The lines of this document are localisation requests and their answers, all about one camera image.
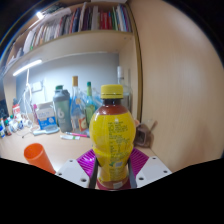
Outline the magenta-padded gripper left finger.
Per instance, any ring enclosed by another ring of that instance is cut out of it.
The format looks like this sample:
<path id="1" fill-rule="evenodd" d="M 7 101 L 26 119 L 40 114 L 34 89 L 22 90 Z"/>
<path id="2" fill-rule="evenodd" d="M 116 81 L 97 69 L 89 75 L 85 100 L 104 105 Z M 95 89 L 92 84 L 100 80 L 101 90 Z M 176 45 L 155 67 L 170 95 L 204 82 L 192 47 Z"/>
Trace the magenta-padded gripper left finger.
<path id="1" fill-rule="evenodd" d="M 93 150 L 78 159 L 68 159 L 56 172 L 59 176 L 83 188 L 94 189 L 97 182 L 98 161 Z"/>

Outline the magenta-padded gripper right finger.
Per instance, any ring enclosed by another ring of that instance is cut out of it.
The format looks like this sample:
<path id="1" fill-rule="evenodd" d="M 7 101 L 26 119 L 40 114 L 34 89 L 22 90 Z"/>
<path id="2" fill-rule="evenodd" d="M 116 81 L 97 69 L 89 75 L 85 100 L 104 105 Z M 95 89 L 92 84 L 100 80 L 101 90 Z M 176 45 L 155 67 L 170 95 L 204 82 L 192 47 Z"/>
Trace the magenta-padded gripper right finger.
<path id="1" fill-rule="evenodd" d="M 147 156 L 137 148 L 132 150 L 129 157 L 128 170 L 132 189 L 144 187 L 171 174 L 157 156 Z"/>

